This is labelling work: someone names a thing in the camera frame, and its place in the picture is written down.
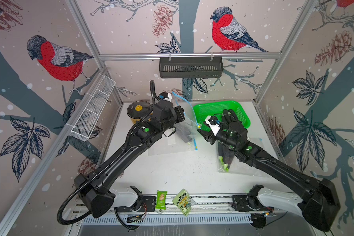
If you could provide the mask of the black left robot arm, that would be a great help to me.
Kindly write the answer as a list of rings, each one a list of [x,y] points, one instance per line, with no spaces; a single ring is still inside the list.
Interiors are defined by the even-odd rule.
[[[168,129],[185,120],[183,108],[156,96],[154,81],[149,83],[152,105],[150,110],[127,133],[124,144],[89,175],[80,174],[75,179],[76,189],[64,200],[57,212],[61,225],[77,223],[89,215],[99,218],[113,205],[118,196],[110,188],[119,175],[141,154],[162,138]],[[63,212],[68,203],[78,195],[88,209],[82,216],[66,220]]]

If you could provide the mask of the small clear zip-top bag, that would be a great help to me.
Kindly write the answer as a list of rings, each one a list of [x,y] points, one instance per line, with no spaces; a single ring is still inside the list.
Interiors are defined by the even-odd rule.
[[[221,164],[220,164],[219,158],[218,158],[218,143],[219,143],[218,141],[215,143],[216,150],[217,150],[216,165],[217,165],[218,172],[246,175],[246,176],[252,176],[252,177],[271,178],[271,176],[266,174],[265,172],[262,172],[262,171],[256,169],[255,167],[250,167],[246,163],[240,162],[237,157],[234,157],[233,162],[230,166],[229,172],[223,171],[221,169]]]

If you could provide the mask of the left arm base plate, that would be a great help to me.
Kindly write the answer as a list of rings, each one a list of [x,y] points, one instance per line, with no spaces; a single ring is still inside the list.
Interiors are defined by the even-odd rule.
[[[145,195],[130,206],[119,206],[116,208],[119,213],[144,213],[155,212],[156,196]]]

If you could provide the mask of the large clear zip-top bag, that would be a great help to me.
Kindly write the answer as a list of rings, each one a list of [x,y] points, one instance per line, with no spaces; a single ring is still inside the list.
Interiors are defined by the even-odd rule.
[[[177,128],[179,126],[185,125],[185,126],[195,126],[196,127],[196,137],[192,144],[191,150],[198,150],[197,143],[196,143],[196,138],[198,137],[198,129],[201,129],[201,125],[197,122],[196,115],[193,110],[193,106],[191,103],[186,100],[184,97],[178,95],[174,91],[172,92],[172,98],[174,99],[174,102],[177,106],[181,106],[184,109],[184,116],[185,116],[185,121],[181,123],[177,123],[175,125],[176,127],[176,134],[177,134]]]

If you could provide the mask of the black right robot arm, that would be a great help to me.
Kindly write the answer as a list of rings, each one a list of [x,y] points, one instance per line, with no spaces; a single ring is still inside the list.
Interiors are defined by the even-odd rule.
[[[223,144],[234,151],[235,157],[275,178],[301,198],[296,203],[296,214],[301,215],[316,229],[329,232],[341,208],[335,185],[328,179],[321,181],[301,173],[277,160],[247,138],[247,129],[241,122],[232,122],[222,130],[215,116],[207,117],[209,131],[199,129],[203,138],[213,145]]]

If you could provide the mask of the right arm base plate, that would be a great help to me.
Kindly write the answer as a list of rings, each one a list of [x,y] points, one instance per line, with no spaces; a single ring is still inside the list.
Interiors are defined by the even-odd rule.
[[[233,195],[233,203],[231,207],[238,212],[248,211],[267,211],[272,212],[274,208],[271,206],[264,206],[257,197],[252,195]]]

